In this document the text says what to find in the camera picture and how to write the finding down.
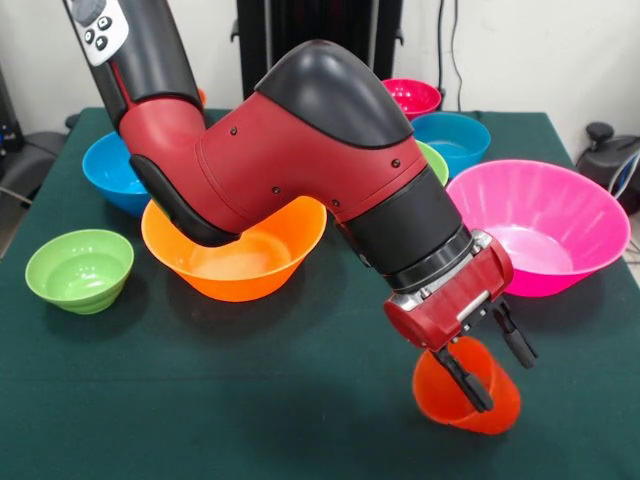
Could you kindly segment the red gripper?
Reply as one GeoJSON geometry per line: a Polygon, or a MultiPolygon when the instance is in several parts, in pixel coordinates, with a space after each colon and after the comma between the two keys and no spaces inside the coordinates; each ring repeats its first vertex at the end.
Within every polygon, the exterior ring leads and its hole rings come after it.
{"type": "Polygon", "coordinates": [[[433,353],[436,361],[479,413],[494,403],[479,378],[467,371],[446,347],[493,313],[512,354],[526,369],[538,354],[515,323],[503,293],[514,277],[508,253],[489,234],[475,234],[472,249],[452,270],[409,293],[394,293],[384,312],[395,329],[413,345],[433,353]]]}

